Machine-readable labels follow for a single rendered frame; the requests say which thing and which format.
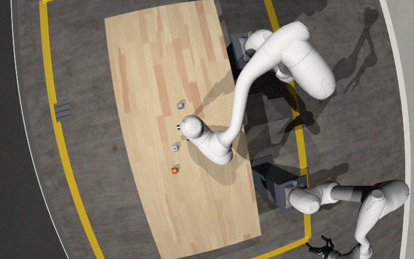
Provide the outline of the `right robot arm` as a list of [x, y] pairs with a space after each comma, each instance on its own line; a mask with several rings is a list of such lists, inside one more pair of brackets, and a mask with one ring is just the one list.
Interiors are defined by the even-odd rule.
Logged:
[[249, 91], [253, 82], [270, 71], [286, 83], [293, 80], [310, 96], [323, 100], [336, 89], [336, 79], [330, 66], [308, 41], [309, 29], [299, 21], [287, 24], [275, 32], [261, 29], [248, 32], [249, 38], [239, 38], [243, 61], [234, 91], [230, 126], [225, 131], [212, 132], [196, 115], [184, 117], [180, 130], [188, 141], [211, 161], [228, 164], [233, 157], [232, 143], [244, 122]]

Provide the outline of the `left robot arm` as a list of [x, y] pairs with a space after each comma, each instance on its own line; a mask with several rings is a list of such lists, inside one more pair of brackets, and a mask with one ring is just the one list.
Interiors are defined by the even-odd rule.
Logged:
[[285, 208], [291, 206], [305, 214], [318, 211], [320, 205], [338, 200], [362, 202], [358, 211], [355, 239], [359, 242], [349, 253], [333, 250], [328, 259], [369, 259], [373, 254], [366, 234], [389, 212], [402, 206], [409, 197], [408, 185], [398, 179], [376, 183], [374, 186], [340, 186], [335, 180], [327, 180], [312, 188], [304, 189], [304, 182], [285, 187]]

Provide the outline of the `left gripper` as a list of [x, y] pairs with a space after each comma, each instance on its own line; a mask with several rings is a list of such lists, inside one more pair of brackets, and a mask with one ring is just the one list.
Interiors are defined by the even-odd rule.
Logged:
[[[326, 244], [326, 246], [324, 246], [324, 247], [320, 247], [320, 248], [317, 248], [317, 247], [312, 247], [311, 245], [309, 245], [307, 242], [306, 242], [306, 246], [308, 246], [309, 247], [309, 252], [311, 252], [311, 253], [315, 253], [315, 254], [318, 254], [318, 255], [320, 255], [321, 253], [322, 254], [324, 254], [327, 258], [328, 258], [328, 255], [330, 254], [330, 252], [331, 251], [333, 251], [334, 249], [334, 245], [333, 245], [333, 243], [332, 243], [332, 241], [331, 241], [331, 239], [328, 239], [328, 238], [325, 238], [323, 235], [321, 235], [321, 238], [324, 240], [324, 241], [326, 241], [327, 242], [327, 244]], [[328, 246], [328, 243], [330, 242], [330, 245], [331, 245], [331, 247], [329, 247]], [[320, 250], [321, 249], [321, 250]]]

